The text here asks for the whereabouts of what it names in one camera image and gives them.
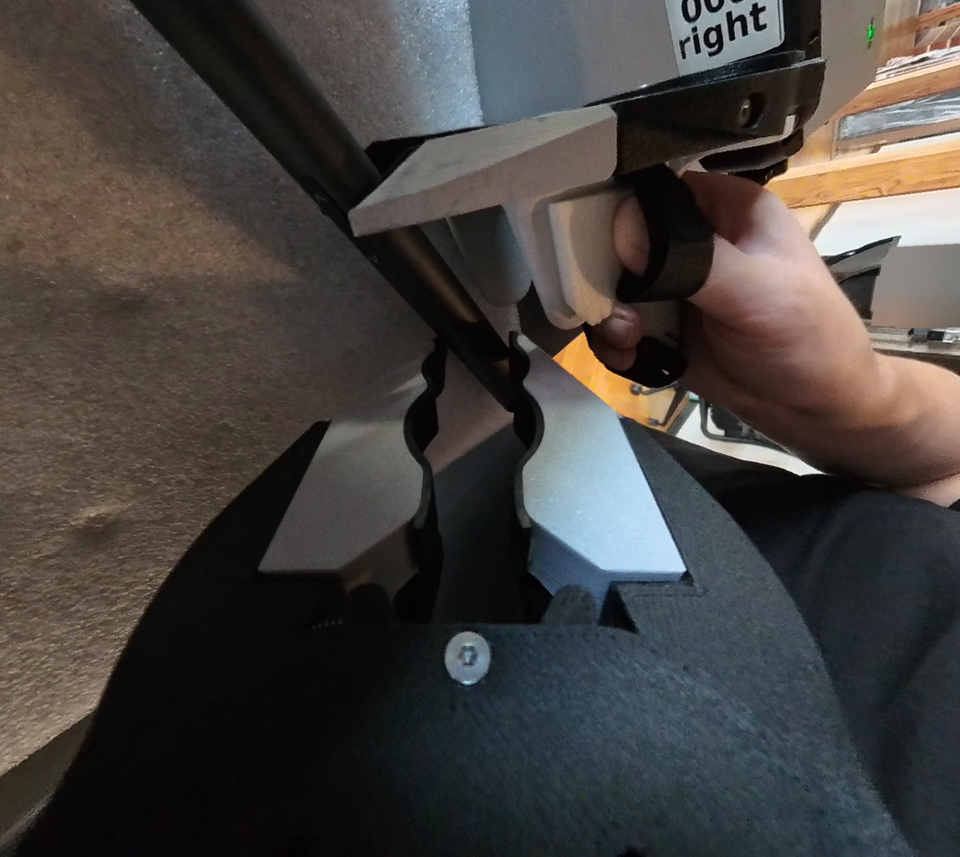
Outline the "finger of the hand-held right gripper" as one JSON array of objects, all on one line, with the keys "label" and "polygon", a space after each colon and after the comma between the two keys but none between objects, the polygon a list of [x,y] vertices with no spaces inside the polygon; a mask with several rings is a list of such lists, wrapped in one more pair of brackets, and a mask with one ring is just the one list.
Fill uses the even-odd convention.
[{"label": "finger of the hand-held right gripper", "polygon": [[445,220],[486,301],[501,308],[521,301],[532,275],[506,211],[484,208]]},{"label": "finger of the hand-held right gripper", "polygon": [[584,107],[429,140],[349,212],[356,237],[609,180],[618,117]]}]

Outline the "black pen-shaped screwdriver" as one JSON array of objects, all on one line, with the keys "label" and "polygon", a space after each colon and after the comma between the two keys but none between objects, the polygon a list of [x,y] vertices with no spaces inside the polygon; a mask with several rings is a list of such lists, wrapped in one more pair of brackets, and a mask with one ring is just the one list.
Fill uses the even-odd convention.
[{"label": "black pen-shaped screwdriver", "polygon": [[381,176],[251,0],[129,0],[256,141],[506,410],[510,351],[419,227],[356,238]]}]

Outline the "person's right hand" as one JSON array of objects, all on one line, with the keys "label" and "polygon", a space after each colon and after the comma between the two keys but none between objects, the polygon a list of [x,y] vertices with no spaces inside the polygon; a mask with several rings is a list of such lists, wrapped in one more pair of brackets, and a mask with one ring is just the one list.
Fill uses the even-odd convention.
[{"label": "person's right hand", "polygon": [[683,176],[715,231],[683,306],[687,383],[813,467],[914,485],[898,379],[796,218],[757,184]]}]

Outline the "white foam sheet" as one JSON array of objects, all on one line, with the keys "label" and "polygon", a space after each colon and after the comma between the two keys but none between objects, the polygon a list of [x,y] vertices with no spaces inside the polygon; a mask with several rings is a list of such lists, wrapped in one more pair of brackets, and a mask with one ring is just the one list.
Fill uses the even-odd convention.
[{"label": "white foam sheet", "polygon": [[2,0],[2,772],[426,326],[126,0]]}]

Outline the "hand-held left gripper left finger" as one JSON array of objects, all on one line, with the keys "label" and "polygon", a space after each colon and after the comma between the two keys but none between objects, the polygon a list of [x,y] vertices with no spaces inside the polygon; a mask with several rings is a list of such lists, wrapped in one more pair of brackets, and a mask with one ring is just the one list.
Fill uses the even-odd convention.
[{"label": "hand-held left gripper left finger", "polygon": [[411,581],[436,593],[443,562],[426,449],[446,379],[439,341],[378,379],[326,427],[258,571],[365,584],[391,598]]}]

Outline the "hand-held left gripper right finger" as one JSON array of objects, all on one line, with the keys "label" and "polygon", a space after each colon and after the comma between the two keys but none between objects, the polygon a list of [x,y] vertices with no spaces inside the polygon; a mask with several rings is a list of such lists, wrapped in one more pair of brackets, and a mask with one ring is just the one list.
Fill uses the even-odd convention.
[{"label": "hand-held left gripper right finger", "polygon": [[528,573],[547,592],[680,583],[687,565],[617,412],[525,335],[510,348],[533,421],[515,498]]}]

